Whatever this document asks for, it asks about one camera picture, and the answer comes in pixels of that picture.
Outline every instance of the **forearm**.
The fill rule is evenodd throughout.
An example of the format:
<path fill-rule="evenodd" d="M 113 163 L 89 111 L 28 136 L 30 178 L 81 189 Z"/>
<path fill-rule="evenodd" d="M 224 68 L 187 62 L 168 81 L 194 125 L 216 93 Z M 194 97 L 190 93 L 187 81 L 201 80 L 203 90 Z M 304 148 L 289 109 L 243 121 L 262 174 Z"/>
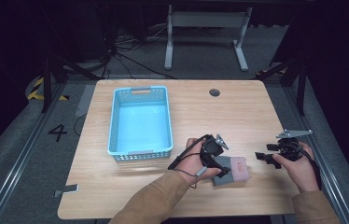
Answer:
<path fill-rule="evenodd" d="M 188 183 L 175 171 L 163 176 L 134 194 L 110 224 L 162 223 L 186 194 Z"/>
<path fill-rule="evenodd" d="M 322 191 L 304 192 L 292 198 L 298 223 L 340 223 Z"/>

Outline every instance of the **pink object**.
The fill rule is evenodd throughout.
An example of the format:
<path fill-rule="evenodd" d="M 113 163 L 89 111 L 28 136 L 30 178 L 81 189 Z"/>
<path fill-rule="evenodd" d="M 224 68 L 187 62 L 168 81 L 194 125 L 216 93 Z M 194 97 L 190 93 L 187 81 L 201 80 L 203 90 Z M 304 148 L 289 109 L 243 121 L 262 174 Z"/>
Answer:
<path fill-rule="evenodd" d="M 231 157 L 230 169 L 234 181 L 245 181 L 250 177 L 247 171 L 245 157 Z"/>

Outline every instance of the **finger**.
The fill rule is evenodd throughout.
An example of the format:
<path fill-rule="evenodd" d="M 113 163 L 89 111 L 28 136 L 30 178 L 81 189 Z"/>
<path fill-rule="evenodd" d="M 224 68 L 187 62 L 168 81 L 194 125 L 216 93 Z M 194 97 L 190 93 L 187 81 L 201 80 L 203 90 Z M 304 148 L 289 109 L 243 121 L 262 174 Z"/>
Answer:
<path fill-rule="evenodd" d="M 189 153 L 199 153 L 201 152 L 201 148 L 202 148 L 202 144 L 205 142 L 206 140 L 203 139 L 200 142 L 198 142 L 190 151 Z"/>
<path fill-rule="evenodd" d="M 191 146 L 192 143 L 194 143 L 197 139 L 196 138 L 189 138 L 186 143 L 186 147 Z"/>
<path fill-rule="evenodd" d="M 312 151 L 312 148 L 308 146 L 308 144 L 305 144 L 303 142 L 300 142 L 300 147 L 302 147 L 313 159 L 314 158 L 314 153 Z"/>
<path fill-rule="evenodd" d="M 284 158 L 283 156 L 275 153 L 272 155 L 273 159 L 279 162 L 279 164 L 283 165 L 286 169 L 290 165 L 291 161 Z"/>
<path fill-rule="evenodd" d="M 200 176 L 200 179 L 212 178 L 215 175 L 221 173 L 221 170 L 218 168 L 207 168 L 206 171 Z"/>

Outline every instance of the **blue plastic basket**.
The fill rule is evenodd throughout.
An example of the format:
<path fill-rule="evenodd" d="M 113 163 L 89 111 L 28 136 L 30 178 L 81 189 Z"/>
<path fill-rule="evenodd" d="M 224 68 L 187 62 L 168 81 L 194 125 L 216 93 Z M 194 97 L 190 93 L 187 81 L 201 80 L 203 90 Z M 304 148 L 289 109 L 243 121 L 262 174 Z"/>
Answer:
<path fill-rule="evenodd" d="M 172 125 L 164 86 L 114 91 L 108 153 L 116 161 L 171 156 Z"/>

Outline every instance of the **wooden table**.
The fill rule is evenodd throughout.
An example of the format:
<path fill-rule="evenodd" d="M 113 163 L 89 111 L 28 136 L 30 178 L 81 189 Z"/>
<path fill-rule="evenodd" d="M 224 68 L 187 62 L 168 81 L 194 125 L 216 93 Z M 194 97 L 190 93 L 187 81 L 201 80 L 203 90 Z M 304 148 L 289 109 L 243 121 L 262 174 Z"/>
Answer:
<path fill-rule="evenodd" d="M 164 85 L 168 89 L 174 148 L 171 158 L 115 162 L 107 153 L 113 91 L 121 87 Z M 218 97 L 209 94 L 220 91 Z M 66 185 L 62 219 L 111 218 L 143 186 L 161 176 L 184 149 L 187 139 L 220 133 L 230 150 L 222 156 L 246 157 L 250 178 L 214 187 L 204 180 L 190 189 L 172 217 L 253 216 L 294 213 L 298 193 L 285 169 L 258 161 L 283 130 L 260 81 L 251 80 L 103 80 L 96 85 Z"/>

